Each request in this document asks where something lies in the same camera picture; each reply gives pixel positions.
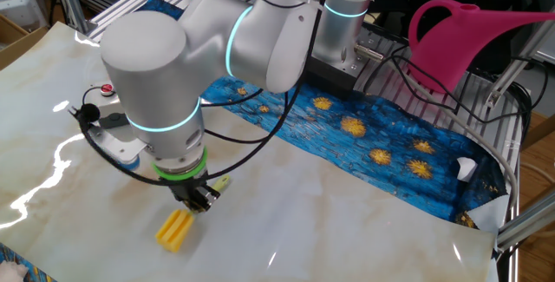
yellow sponge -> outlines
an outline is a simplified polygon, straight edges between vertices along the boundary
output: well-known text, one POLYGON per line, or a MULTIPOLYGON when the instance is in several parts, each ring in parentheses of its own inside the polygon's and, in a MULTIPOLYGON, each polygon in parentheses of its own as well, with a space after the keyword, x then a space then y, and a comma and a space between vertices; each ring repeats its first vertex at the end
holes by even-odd
POLYGON ((220 193, 224 192, 224 189, 229 185, 231 177, 229 174, 226 174, 219 178, 216 183, 212 186, 212 188, 220 193))
POLYGON ((170 252, 177 252, 193 224, 194 216, 185 209, 175 210, 156 233, 156 242, 170 252))

yellow object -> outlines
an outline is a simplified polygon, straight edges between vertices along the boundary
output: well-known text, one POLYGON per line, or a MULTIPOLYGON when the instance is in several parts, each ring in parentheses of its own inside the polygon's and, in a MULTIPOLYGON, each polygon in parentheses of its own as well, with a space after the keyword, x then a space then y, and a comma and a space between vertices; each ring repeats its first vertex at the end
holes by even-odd
POLYGON ((422 140, 414 140, 413 145, 415 148, 423 153, 433 154, 435 152, 434 148, 430 146, 429 143, 422 140))
POLYGON ((314 100, 312 100, 312 103, 314 103, 314 106, 323 110, 328 110, 331 108, 331 101, 328 98, 324 98, 324 97, 318 97, 314 100))
POLYGON ((341 128, 357 138, 363 137, 366 134, 366 127, 364 127, 362 121, 352 117, 343 117, 341 128))
POLYGON ((216 183, 214 183, 214 185, 212 186, 212 188, 220 193, 222 193, 222 191, 229 185, 230 182, 230 176, 229 174, 226 174, 224 176, 222 176, 221 178, 219 178, 216 183))
POLYGON ((370 151, 369 154, 372 161, 378 165, 389 165, 391 164, 391 153, 380 148, 375 148, 370 151))
POLYGON ((174 211, 156 233, 156 242, 170 252, 177 252, 193 224, 194 216, 185 209, 174 211))
POLYGON ((408 167, 413 174, 422 179, 432 179, 432 168, 425 161, 409 161, 408 167))

blue fabric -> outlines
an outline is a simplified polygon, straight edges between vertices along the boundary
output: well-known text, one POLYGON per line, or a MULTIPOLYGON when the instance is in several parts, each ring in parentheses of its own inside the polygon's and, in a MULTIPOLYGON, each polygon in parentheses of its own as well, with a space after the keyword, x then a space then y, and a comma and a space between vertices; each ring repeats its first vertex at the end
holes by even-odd
MULTIPOLYGON (((178 19, 181 14, 173 8, 169 11, 163 1, 149 0, 141 9, 178 19)), ((243 89, 251 94, 258 88, 226 77, 202 96, 210 102, 236 101, 244 96, 239 93, 243 89)), ((283 99, 264 92, 225 109, 271 131, 283 113, 283 99)), ((304 85, 277 136, 433 216, 465 226, 474 226, 467 211, 507 194, 499 164, 486 150, 378 96, 354 93, 342 102, 304 85), (317 108, 318 101, 330 107, 317 108), (380 161, 384 155, 388 160, 380 161), (468 183, 457 180, 459 157, 478 163, 468 183)))
POLYGON ((23 281, 27 282, 56 282, 54 279, 49 277, 46 273, 42 272, 41 269, 33 266, 29 261, 19 256, 16 252, 10 250, 7 246, 0 243, 0 263, 3 261, 13 261, 18 265, 24 265, 27 267, 28 272, 23 281))

white marble paper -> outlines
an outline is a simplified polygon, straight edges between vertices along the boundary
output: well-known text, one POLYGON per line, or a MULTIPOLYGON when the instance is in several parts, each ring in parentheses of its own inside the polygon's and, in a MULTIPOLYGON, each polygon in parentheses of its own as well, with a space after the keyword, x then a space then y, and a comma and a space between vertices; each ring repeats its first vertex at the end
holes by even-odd
MULTIPOLYGON (((60 24, 0 72, 0 241, 54 279, 485 281, 492 234, 439 220, 278 138, 232 172, 180 252, 167 252, 154 235, 182 204, 111 168, 66 112, 104 78, 97 44, 60 24)), ((265 134, 222 108, 203 114, 221 134, 265 134)), ((253 148, 205 140, 211 172, 253 148)), ((151 174, 146 157, 141 168, 151 174)))

green ring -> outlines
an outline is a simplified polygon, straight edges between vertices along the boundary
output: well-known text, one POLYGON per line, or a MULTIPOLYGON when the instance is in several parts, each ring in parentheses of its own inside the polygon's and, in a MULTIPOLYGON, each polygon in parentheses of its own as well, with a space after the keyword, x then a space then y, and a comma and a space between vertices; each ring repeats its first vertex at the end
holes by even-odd
POLYGON ((197 175, 198 173, 200 173, 200 171, 206 167, 206 159, 207 158, 208 158, 208 153, 206 152, 206 148, 205 148, 204 152, 202 153, 202 159, 200 160, 200 164, 197 167, 195 167, 192 171, 190 171, 186 174, 168 174, 168 173, 164 173, 158 167, 156 167, 156 164, 154 164, 154 163, 152 163, 152 164, 153 164, 154 171, 160 177, 162 177, 166 180, 171 180, 171 181, 182 181, 182 180, 187 180, 187 179, 197 175))

